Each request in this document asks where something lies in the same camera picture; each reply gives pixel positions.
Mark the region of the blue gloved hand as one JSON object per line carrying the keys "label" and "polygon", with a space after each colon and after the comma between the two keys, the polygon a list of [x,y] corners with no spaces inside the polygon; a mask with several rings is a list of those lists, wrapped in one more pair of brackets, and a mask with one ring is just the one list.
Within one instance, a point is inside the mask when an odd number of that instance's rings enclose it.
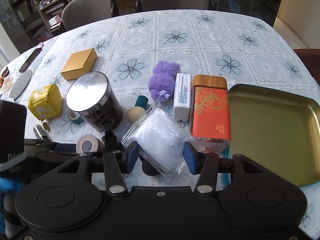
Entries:
{"label": "blue gloved hand", "polygon": [[1,178],[1,234],[5,234],[5,219],[3,216],[3,197],[5,193],[17,194],[24,188],[24,182],[21,179]]}

